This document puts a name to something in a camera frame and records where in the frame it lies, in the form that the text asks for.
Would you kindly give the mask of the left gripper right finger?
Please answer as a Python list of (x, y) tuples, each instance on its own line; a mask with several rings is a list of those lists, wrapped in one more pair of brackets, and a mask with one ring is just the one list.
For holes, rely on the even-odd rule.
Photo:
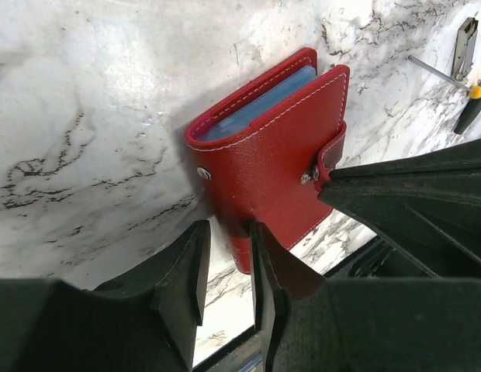
[(253, 222), (255, 328), (267, 371), (481, 371), (481, 280), (324, 277)]

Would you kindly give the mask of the yellow black handled screwdriver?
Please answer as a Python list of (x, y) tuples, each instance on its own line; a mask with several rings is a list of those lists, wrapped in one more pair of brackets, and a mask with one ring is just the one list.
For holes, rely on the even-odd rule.
[(415, 56), (410, 55), (407, 59), (430, 74), (433, 74), (438, 78), (447, 81), (456, 88), (462, 89), (468, 93), (469, 100), (465, 108), (462, 110), (453, 130), (454, 134), (462, 135), (468, 129), (470, 124), (478, 117), (479, 113), (481, 113), (481, 85), (467, 87), (460, 81), (449, 77)]

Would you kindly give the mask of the red leather card holder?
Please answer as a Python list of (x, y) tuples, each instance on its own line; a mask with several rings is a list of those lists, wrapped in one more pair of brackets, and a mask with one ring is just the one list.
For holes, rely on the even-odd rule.
[(185, 131), (237, 269), (251, 271), (249, 223), (293, 248), (331, 213), (317, 194), (343, 153), (350, 70), (317, 72), (304, 47), (199, 116)]

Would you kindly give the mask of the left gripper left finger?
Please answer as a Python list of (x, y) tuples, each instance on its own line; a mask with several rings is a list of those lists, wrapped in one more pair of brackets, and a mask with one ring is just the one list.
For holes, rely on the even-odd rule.
[(202, 325), (210, 224), (89, 291), (0, 279), (0, 371), (190, 371)]

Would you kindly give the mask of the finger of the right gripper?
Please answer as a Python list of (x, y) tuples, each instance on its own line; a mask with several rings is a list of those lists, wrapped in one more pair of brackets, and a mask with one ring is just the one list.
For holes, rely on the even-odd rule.
[(434, 277), (481, 277), (481, 139), (334, 170), (321, 202)]

